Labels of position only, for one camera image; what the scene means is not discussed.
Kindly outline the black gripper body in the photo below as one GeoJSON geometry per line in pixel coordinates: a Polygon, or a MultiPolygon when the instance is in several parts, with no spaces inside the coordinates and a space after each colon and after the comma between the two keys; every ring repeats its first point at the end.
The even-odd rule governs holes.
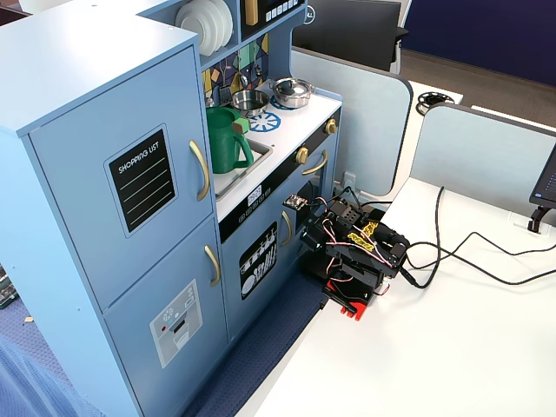
{"type": "Polygon", "coordinates": [[[328,243],[336,243],[334,219],[330,208],[310,211],[301,224],[301,242],[312,252],[318,252],[328,243]]]}

